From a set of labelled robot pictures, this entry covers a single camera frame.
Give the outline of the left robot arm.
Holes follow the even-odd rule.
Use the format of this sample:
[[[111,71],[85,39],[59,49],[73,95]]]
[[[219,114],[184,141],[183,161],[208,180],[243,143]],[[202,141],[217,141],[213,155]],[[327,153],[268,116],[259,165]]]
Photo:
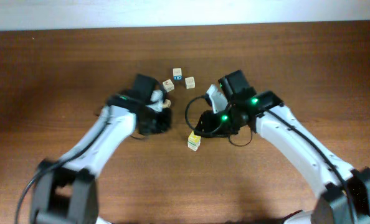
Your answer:
[[[130,89],[109,96],[95,124],[56,161],[43,160],[27,185],[33,189],[30,223],[105,223],[99,215],[97,178],[118,146],[135,131],[161,134],[171,125],[167,92],[138,74]]]

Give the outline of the wooden block green letter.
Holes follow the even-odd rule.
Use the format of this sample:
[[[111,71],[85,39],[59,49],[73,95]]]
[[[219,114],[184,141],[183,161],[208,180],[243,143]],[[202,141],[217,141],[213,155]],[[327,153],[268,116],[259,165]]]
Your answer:
[[[193,151],[197,151],[201,144],[201,137],[196,135],[194,131],[190,133],[187,139],[187,146]]]

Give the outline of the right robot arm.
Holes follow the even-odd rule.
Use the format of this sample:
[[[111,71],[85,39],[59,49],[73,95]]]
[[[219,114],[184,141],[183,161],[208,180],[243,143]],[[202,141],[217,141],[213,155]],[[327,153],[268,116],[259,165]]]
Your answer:
[[[257,93],[241,70],[219,79],[200,97],[211,107],[193,132],[203,138],[230,139],[248,126],[275,146],[312,189],[317,203],[264,223],[370,224],[370,168],[355,169],[332,153],[296,119],[274,92]]]

